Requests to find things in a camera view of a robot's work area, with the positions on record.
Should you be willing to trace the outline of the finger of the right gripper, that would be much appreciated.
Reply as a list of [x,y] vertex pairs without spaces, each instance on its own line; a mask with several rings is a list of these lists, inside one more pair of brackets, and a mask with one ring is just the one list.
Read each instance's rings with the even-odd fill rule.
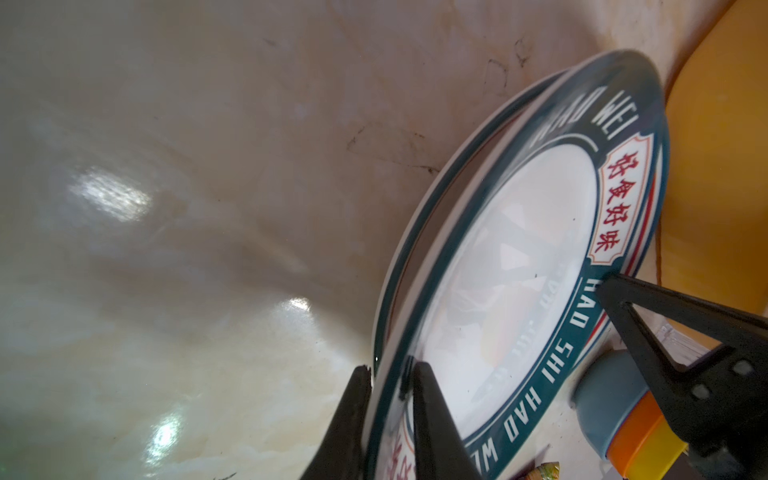
[[692,466],[766,478],[766,318],[620,274],[596,295]]

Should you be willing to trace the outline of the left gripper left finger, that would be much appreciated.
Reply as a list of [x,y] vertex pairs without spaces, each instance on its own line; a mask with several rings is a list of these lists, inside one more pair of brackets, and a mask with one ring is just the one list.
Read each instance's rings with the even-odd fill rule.
[[364,460],[362,434],[372,392],[371,370],[354,368],[319,448],[301,480],[359,479]]

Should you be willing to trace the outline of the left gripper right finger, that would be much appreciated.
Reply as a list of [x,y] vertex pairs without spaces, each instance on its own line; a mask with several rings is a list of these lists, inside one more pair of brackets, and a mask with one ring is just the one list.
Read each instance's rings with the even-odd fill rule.
[[481,479],[467,454],[431,366],[412,371],[416,478]]

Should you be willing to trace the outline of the orange bowl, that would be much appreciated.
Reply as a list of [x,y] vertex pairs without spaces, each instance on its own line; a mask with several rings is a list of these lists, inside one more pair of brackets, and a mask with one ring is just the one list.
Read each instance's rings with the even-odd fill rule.
[[662,420],[663,414],[654,396],[646,392],[625,417],[606,453],[622,478],[627,478],[640,448]]

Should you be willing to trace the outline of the yellow bowls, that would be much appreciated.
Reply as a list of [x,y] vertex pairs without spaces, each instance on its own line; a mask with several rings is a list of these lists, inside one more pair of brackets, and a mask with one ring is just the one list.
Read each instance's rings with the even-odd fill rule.
[[624,478],[628,480],[661,480],[688,444],[680,439],[668,422],[662,419],[649,434],[638,453],[627,467]]

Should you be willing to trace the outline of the plate with green rim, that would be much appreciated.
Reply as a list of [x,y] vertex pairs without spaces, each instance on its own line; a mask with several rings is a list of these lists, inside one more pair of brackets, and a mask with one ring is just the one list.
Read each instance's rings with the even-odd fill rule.
[[366,479],[416,475],[411,370],[428,363],[479,473],[499,479],[635,274],[666,188],[663,85],[620,49],[563,70],[498,137],[443,222],[374,371]]

